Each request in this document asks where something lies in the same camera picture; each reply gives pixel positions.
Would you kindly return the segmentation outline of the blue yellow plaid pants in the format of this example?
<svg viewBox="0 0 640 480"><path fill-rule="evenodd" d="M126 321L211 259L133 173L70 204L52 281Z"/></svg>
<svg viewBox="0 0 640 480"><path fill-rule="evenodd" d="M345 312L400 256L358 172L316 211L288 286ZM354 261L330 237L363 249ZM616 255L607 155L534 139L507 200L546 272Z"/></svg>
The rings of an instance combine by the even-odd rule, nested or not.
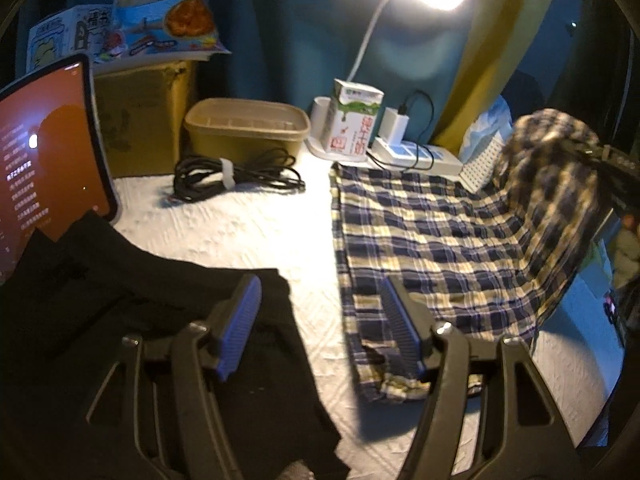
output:
<svg viewBox="0 0 640 480"><path fill-rule="evenodd" d="M520 118L477 192L441 177L335 165L336 272L361 394L405 402L426 385L401 361L381 304L396 276L435 318L471 336L533 341L587 255L603 212L596 170L562 142L598 144L584 122L546 108Z"/></svg>

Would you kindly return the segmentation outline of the black folded garment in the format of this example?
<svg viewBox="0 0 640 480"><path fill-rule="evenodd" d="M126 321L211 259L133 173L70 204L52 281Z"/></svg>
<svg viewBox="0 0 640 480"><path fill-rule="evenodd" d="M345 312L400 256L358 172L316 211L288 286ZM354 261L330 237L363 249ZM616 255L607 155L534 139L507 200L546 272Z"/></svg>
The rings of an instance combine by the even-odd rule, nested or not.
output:
<svg viewBox="0 0 640 480"><path fill-rule="evenodd" d="M2 285L2 477L85 479L81 424L122 337L175 335L245 274L260 279L262 301L238 369L214 388L239 479L277 479L295 465L346 478L279 272L160 258L96 214L57 240L34 232Z"/></svg>

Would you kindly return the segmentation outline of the white perforated basket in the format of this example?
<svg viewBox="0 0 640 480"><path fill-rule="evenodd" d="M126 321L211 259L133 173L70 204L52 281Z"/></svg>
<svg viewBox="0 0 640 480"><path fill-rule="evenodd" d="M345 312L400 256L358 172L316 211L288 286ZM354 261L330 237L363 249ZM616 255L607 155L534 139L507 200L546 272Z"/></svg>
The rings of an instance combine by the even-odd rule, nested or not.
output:
<svg viewBox="0 0 640 480"><path fill-rule="evenodd" d="M477 193L489 182L504 142L500 131L466 142L460 152L462 168L459 181L469 192Z"/></svg>

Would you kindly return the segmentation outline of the yellow curtain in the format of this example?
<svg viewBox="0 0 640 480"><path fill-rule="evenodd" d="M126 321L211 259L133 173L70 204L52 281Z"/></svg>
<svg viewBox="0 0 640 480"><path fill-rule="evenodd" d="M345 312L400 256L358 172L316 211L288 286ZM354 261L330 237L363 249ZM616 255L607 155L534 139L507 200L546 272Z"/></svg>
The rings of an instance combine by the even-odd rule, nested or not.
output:
<svg viewBox="0 0 640 480"><path fill-rule="evenodd" d="M431 142L457 151L491 106L537 35L552 0L474 0L471 29Z"/></svg>

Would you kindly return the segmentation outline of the white power strip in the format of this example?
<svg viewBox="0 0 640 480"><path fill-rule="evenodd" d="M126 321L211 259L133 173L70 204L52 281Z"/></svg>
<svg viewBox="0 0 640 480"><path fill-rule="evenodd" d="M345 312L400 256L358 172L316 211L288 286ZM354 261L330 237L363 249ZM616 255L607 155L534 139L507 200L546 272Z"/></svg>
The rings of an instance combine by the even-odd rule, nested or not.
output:
<svg viewBox="0 0 640 480"><path fill-rule="evenodd" d="M444 148L409 141L389 144L379 136L369 148L369 156L384 167L424 171L439 177L457 177L462 170L462 162Z"/></svg>

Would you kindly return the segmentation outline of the white power adapter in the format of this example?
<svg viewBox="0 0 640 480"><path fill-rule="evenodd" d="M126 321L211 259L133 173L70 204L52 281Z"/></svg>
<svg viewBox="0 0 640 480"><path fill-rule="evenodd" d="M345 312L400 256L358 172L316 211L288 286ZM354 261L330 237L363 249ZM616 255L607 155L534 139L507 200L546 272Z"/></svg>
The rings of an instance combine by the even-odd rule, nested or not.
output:
<svg viewBox="0 0 640 480"><path fill-rule="evenodd" d="M378 137L390 146L400 145L404 140L408 123L408 115L399 113L396 108L386 107L378 128Z"/></svg>

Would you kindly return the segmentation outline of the white textured bed cover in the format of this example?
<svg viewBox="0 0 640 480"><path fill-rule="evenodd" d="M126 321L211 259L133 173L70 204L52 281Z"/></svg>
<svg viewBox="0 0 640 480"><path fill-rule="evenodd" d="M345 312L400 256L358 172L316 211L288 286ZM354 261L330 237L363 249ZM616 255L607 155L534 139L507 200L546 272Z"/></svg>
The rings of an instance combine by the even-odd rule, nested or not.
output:
<svg viewBox="0 0 640 480"><path fill-rule="evenodd" d="M422 406L367 401L342 329L331 222L331 165L300 153L304 192L241 191L198 204L170 199L168 176L123 178L117 231L171 259L212 268L273 268L290 284L297 327L321 401L340 433L338 457L354 479L393 479ZM608 438L604 406L623 350L603 309L611 265L596 250L538 335L534 360L576 443Z"/></svg>

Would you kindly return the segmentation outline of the white green milk carton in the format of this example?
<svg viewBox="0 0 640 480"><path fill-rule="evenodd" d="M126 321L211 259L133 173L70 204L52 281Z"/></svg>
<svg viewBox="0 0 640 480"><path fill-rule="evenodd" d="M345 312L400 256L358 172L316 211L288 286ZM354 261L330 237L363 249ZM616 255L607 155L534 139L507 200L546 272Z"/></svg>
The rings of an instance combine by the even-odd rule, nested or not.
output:
<svg viewBox="0 0 640 480"><path fill-rule="evenodd" d="M367 84L335 79L326 121L320 136L330 154L362 157L384 99L384 92Z"/></svg>

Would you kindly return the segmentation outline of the tablet with red screen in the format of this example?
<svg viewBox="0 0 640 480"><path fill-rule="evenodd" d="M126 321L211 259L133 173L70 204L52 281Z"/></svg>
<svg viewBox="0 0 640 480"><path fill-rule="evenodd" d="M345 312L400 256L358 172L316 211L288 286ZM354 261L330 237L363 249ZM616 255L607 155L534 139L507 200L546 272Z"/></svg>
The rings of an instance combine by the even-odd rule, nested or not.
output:
<svg viewBox="0 0 640 480"><path fill-rule="evenodd" d="M73 54L1 89L1 279L36 231L57 240L93 211L113 222L120 203L108 169L92 62Z"/></svg>

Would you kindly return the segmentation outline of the white lamp base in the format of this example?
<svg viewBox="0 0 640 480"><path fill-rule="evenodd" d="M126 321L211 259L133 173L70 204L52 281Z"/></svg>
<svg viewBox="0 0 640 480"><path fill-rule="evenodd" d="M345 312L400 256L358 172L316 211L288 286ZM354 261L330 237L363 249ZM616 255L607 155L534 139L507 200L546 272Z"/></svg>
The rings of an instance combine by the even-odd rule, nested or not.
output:
<svg viewBox="0 0 640 480"><path fill-rule="evenodd" d="M310 110L310 133L305 143L308 151L314 156L329 160L330 162L340 162L345 165L358 165L367 162L366 155L342 155L327 152L321 142L320 136L326 122L331 99L328 96L316 96L312 102Z"/></svg>

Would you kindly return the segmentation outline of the tan plastic food container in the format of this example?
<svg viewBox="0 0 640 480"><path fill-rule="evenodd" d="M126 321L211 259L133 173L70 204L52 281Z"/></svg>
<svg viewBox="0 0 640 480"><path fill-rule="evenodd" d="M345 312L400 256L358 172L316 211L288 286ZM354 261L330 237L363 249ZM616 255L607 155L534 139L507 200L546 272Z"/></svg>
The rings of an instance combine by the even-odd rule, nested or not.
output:
<svg viewBox="0 0 640 480"><path fill-rule="evenodd" d="M310 133L309 117L298 107L229 98L197 102L183 125L192 153L238 165L276 148L296 157Z"/></svg>

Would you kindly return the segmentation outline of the brown cardboard box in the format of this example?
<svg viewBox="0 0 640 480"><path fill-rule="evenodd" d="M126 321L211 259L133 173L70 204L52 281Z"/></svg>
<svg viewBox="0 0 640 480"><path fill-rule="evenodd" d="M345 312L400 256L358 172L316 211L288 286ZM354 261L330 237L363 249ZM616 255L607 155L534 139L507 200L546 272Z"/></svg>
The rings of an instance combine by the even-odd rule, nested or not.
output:
<svg viewBox="0 0 640 480"><path fill-rule="evenodd" d="M174 171L183 118L195 102L196 66L176 61L94 77L104 152L114 178Z"/></svg>

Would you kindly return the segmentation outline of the white illustrated box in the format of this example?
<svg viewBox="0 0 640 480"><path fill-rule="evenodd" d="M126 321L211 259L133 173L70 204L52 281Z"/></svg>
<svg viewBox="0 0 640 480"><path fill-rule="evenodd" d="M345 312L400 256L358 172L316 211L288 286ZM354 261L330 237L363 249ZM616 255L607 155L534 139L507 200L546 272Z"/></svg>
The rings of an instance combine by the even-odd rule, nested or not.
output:
<svg viewBox="0 0 640 480"><path fill-rule="evenodd" d="M50 15L29 29L26 72L85 52L99 60L119 56L125 39L112 25L110 4L82 4Z"/></svg>

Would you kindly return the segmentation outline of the colourful snack bag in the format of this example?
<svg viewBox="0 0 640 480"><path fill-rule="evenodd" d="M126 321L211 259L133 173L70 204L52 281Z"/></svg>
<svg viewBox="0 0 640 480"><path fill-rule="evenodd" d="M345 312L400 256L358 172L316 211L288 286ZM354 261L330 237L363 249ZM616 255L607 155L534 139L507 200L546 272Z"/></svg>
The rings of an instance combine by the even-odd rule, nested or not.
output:
<svg viewBox="0 0 640 480"><path fill-rule="evenodd" d="M209 0L114 0L105 51L113 58L224 53Z"/></svg>

